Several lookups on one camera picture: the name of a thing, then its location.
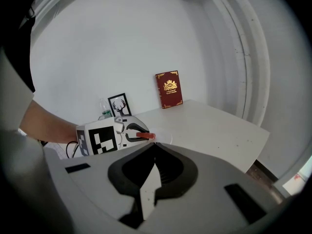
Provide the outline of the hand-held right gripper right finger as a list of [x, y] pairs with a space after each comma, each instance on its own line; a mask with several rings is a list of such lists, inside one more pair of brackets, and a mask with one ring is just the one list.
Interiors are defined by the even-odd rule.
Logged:
[[147, 234], [262, 234], [285, 210], [257, 181], [214, 156], [153, 145], [169, 182], [156, 190], [156, 207], [139, 226]]

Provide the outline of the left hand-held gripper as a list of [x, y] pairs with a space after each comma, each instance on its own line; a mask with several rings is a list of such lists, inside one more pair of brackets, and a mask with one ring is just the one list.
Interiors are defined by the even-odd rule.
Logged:
[[148, 142], [147, 138], [129, 137], [125, 130], [149, 132], [137, 117], [110, 117], [76, 127], [78, 145], [83, 156], [93, 156]]

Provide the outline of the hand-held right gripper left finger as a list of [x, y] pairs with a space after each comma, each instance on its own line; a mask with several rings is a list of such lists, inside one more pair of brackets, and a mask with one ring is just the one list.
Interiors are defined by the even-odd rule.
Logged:
[[52, 181], [74, 230], [130, 229], [119, 219], [131, 211], [134, 199], [116, 190], [108, 178], [108, 169], [113, 162], [148, 147], [141, 144], [98, 156], [63, 160], [55, 150], [44, 150]]

